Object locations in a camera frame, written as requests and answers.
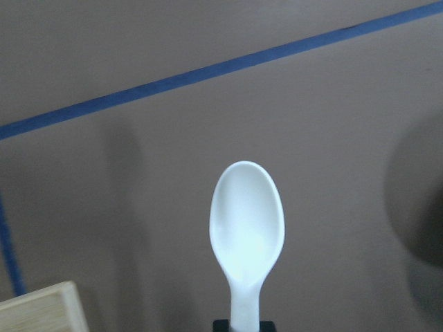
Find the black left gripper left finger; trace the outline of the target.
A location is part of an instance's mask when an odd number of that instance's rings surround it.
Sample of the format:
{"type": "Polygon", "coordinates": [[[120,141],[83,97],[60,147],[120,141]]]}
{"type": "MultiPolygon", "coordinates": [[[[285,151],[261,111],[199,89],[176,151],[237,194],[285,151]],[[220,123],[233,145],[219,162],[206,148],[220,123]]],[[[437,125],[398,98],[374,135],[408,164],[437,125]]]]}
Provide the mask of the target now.
{"type": "Polygon", "coordinates": [[[229,320],[214,320],[212,324],[212,332],[232,332],[229,320]]]}

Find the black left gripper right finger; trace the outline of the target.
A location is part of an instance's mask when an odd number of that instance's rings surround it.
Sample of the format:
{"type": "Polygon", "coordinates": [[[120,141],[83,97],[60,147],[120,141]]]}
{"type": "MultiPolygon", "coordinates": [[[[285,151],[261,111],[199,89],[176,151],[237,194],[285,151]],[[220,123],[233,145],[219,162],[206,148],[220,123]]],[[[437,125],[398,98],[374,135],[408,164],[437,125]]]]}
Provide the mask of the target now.
{"type": "Polygon", "coordinates": [[[260,321],[259,332],[276,332],[276,327],[273,321],[260,321]]]}

